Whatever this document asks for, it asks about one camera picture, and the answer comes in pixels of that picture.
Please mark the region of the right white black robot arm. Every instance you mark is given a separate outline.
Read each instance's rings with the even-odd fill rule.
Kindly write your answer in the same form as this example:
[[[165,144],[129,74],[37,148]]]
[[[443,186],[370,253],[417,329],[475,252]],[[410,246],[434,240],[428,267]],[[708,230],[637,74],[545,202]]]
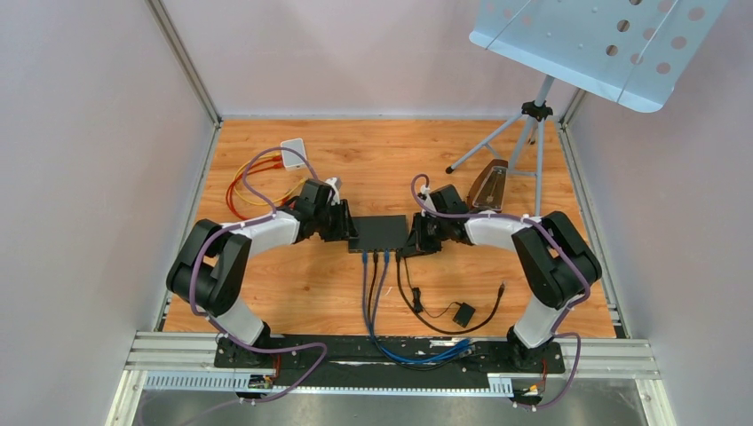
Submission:
[[[401,250],[404,257],[437,253],[443,241],[489,246],[517,255],[532,292],[526,310],[510,328],[507,358],[529,370],[543,357],[567,313],[584,302],[602,267],[570,218],[561,211],[543,217],[518,217],[492,209],[470,209],[453,185],[415,197],[413,216]]]

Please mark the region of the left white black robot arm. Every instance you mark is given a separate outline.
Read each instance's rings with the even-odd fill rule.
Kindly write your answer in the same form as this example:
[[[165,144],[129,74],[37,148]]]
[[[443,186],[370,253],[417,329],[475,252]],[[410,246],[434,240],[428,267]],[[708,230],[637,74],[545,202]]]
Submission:
[[[238,355],[252,367],[272,355],[269,327],[240,297],[248,261],[318,234],[323,241],[357,238],[340,178],[309,178],[300,195],[266,217],[219,224],[198,221],[168,271],[166,288],[200,309],[218,330],[239,342]]]

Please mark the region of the black network switch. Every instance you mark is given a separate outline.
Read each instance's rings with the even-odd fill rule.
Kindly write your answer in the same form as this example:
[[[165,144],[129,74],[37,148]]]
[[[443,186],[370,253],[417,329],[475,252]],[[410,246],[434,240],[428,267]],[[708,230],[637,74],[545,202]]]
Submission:
[[[348,241],[348,251],[393,251],[401,249],[408,240],[408,220],[405,215],[353,217],[357,237]]]

